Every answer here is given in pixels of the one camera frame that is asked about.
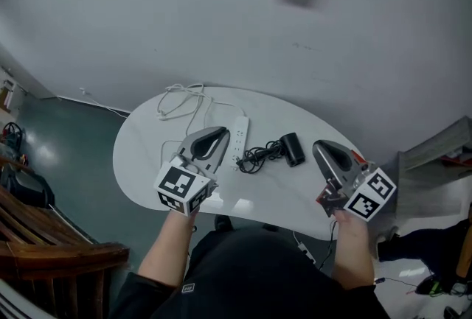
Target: black sleeve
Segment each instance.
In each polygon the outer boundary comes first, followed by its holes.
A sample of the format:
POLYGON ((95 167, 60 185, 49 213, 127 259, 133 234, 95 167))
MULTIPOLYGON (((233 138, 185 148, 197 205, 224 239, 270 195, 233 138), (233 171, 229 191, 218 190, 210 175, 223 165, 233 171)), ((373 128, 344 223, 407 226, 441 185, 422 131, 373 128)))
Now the black sleeve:
POLYGON ((150 318, 170 297, 174 287, 129 272, 109 319, 150 318))
POLYGON ((375 286, 372 285, 346 291, 346 318, 389 319, 390 316, 378 301, 374 290, 375 286))

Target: black pants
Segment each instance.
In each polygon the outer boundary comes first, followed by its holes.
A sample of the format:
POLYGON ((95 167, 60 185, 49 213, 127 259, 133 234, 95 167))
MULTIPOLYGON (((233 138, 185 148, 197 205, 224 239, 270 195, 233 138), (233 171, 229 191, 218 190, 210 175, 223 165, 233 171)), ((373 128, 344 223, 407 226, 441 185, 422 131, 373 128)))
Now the black pants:
POLYGON ((455 280, 456 266, 468 227, 468 220, 464 220, 444 230, 418 230, 379 243, 378 259, 380 262, 421 260, 436 277, 449 284, 455 280))

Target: white wall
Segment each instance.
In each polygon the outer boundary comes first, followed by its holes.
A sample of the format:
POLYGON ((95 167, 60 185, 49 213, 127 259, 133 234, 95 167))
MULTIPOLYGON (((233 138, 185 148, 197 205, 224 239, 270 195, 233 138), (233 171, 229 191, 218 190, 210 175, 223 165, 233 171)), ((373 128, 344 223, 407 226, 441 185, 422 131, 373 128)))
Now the white wall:
POLYGON ((472 115, 472 0, 0 0, 0 42, 57 95, 248 88, 378 161, 472 115))

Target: black cylindrical object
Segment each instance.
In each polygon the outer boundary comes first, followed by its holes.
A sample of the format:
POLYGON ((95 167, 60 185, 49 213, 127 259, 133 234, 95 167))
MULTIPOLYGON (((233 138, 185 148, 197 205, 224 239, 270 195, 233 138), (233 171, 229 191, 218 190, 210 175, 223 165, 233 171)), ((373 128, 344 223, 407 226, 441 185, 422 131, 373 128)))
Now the black cylindrical object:
POLYGON ((290 167, 305 162, 305 154, 303 153, 302 145, 296 133, 285 134, 280 137, 280 142, 282 142, 285 147, 285 160, 290 167))

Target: white marker cube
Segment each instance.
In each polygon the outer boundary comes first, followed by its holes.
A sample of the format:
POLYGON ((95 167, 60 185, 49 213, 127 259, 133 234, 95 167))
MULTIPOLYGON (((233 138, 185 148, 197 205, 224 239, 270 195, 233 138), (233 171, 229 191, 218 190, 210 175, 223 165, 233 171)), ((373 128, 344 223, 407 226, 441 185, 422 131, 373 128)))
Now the white marker cube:
POLYGON ((347 210, 364 221, 369 222, 386 204, 397 190, 397 186, 381 169, 376 169, 356 189, 344 206, 347 210))
POLYGON ((169 162, 162 164, 154 182, 161 203, 186 216, 190 216, 215 187, 214 180, 169 162))

